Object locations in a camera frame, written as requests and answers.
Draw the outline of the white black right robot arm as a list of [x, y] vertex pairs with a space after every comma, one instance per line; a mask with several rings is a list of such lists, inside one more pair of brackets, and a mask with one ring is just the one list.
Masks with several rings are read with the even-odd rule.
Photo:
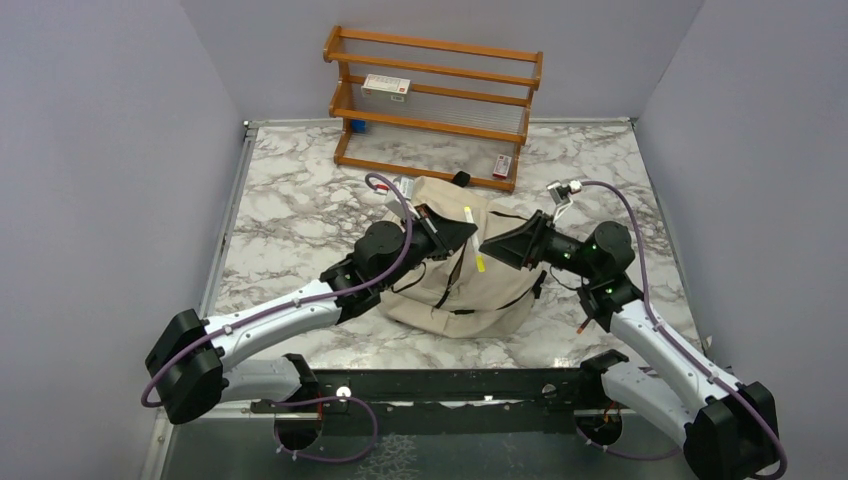
[[764, 469], [783, 464], [773, 395], [708, 360], [656, 314], [626, 273], [636, 257], [627, 227], [606, 221], [580, 241], [536, 212], [524, 225], [485, 240], [480, 250], [516, 269], [546, 263], [579, 276], [588, 321], [652, 369], [647, 374], [621, 359], [582, 374], [576, 384], [585, 404], [612, 400], [638, 413], [679, 446], [700, 479], [762, 479]]

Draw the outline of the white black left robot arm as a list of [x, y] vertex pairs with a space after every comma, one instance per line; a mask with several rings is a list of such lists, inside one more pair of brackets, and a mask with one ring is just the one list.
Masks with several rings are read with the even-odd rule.
[[370, 225], [353, 249], [319, 277], [257, 307], [201, 318], [174, 315], [144, 361], [151, 380], [141, 403], [163, 408], [174, 425], [203, 416], [220, 403], [277, 397], [298, 411], [313, 401], [314, 384], [288, 358], [245, 368], [253, 355], [292, 337], [357, 318], [380, 295], [426, 260], [443, 260], [476, 233], [465, 219], [437, 214], [425, 204], [401, 223]]

